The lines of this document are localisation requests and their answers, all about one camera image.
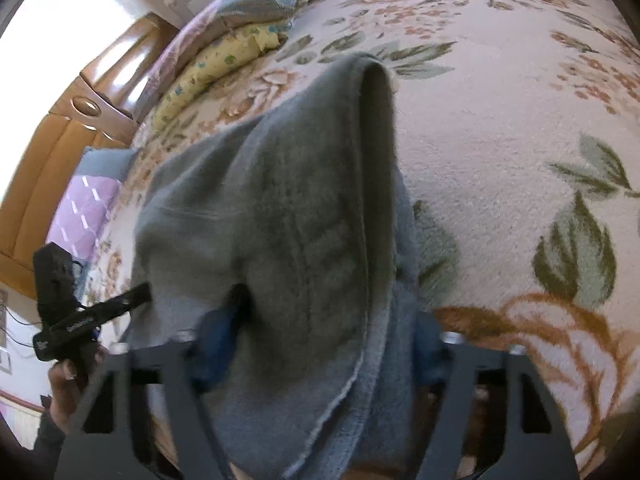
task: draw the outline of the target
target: black sleeve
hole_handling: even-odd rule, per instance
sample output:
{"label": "black sleeve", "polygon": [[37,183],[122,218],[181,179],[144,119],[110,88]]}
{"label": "black sleeve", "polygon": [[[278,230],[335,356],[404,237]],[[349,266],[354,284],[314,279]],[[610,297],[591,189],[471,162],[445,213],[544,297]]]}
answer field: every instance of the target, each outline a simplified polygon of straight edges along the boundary
{"label": "black sleeve", "polygon": [[65,434],[53,422],[49,410],[46,410],[40,418],[38,436],[31,451],[31,457],[37,464],[42,480],[53,480],[64,441]]}

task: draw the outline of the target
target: green leaf pattern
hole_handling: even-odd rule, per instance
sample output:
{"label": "green leaf pattern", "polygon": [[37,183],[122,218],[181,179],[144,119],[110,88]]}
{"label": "green leaf pattern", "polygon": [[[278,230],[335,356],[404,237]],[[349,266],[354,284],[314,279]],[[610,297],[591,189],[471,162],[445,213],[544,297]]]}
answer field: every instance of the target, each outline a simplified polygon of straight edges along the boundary
{"label": "green leaf pattern", "polygon": [[337,25],[338,23],[345,22],[346,18],[339,16],[338,18],[330,18],[326,20],[323,25]]}
{"label": "green leaf pattern", "polygon": [[377,45],[369,53],[384,61],[403,79],[428,79],[453,70],[452,67],[440,66],[430,61],[451,52],[455,43],[425,43],[400,49],[399,41],[395,40]]}
{"label": "green leaf pattern", "polygon": [[291,57],[294,54],[301,52],[313,41],[313,39],[314,38],[310,34],[307,34],[299,40],[294,41],[292,44],[285,46],[277,55],[276,60],[282,61],[283,59],[287,59],[287,57]]}
{"label": "green leaf pattern", "polygon": [[616,281],[609,230],[599,227],[579,192],[540,238],[533,271],[549,294],[586,309],[609,299]]}
{"label": "green leaf pattern", "polygon": [[613,292],[616,257],[609,229],[598,225],[584,200],[607,200],[621,191],[638,198],[640,193],[632,189],[620,157],[606,142],[581,134],[579,149],[584,165],[547,165],[571,186],[574,201],[540,239],[532,265],[549,294],[595,309]]}
{"label": "green leaf pattern", "polygon": [[418,286],[425,307],[441,306],[458,277],[455,238],[433,217],[424,200],[413,206],[418,247]]}
{"label": "green leaf pattern", "polygon": [[574,14],[572,12],[567,12],[566,10],[558,9],[558,12],[562,14],[564,17],[568,18],[569,21],[574,25],[577,25],[580,28],[585,28],[586,30],[593,30],[593,25],[591,25],[591,22],[589,20],[581,16],[578,16],[577,14]]}
{"label": "green leaf pattern", "polygon": [[313,50],[307,50],[305,52],[301,52],[294,63],[296,65],[306,65],[311,63],[316,57],[318,57],[318,54]]}
{"label": "green leaf pattern", "polygon": [[349,48],[353,48],[354,46],[362,43],[366,35],[361,30],[354,32],[353,34],[348,34],[337,40],[332,41],[326,47],[324,47],[320,53],[321,54],[332,54],[334,52],[341,52],[343,50],[347,50]]}

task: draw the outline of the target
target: yellow patterned cushion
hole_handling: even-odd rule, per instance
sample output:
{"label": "yellow patterned cushion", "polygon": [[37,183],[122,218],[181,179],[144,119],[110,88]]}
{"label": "yellow patterned cushion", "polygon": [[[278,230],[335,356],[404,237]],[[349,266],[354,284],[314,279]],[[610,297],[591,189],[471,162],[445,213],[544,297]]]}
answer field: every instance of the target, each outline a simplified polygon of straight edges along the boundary
{"label": "yellow patterned cushion", "polygon": [[151,121],[152,128],[162,130],[211,83],[263,52],[279,47],[278,30],[273,23],[245,25],[204,48],[160,101]]}

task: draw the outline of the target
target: bed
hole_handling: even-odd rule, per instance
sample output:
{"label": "bed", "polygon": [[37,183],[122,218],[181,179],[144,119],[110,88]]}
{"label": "bed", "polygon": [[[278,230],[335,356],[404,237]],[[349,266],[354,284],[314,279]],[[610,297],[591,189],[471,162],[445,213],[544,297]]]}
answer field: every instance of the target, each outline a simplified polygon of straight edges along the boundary
{"label": "bed", "polygon": [[[365,50],[393,81],[424,308],[473,343],[526,346],[586,476],[640,392],[640,48],[621,1],[309,0],[283,47],[167,124],[152,110],[122,140],[140,153],[84,302],[130,287],[134,226],[159,164]],[[116,320],[108,338],[125,326]]]}

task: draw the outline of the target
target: finger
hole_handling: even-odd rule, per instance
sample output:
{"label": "finger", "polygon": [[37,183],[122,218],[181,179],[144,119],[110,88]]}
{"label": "finger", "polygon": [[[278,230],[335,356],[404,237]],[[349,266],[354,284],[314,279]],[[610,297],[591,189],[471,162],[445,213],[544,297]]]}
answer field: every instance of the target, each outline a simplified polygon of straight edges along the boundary
{"label": "finger", "polygon": [[56,363],[49,370],[52,400],[64,412],[73,413],[80,397],[80,391],[75,382],[77,373],[76,367],[69,360]]}
{"label": "finger", "polygon": [[95,362],[101,365],[104,360],[108,357],[109,351],[102,345],[98,346],[98,350],[95,353]]}

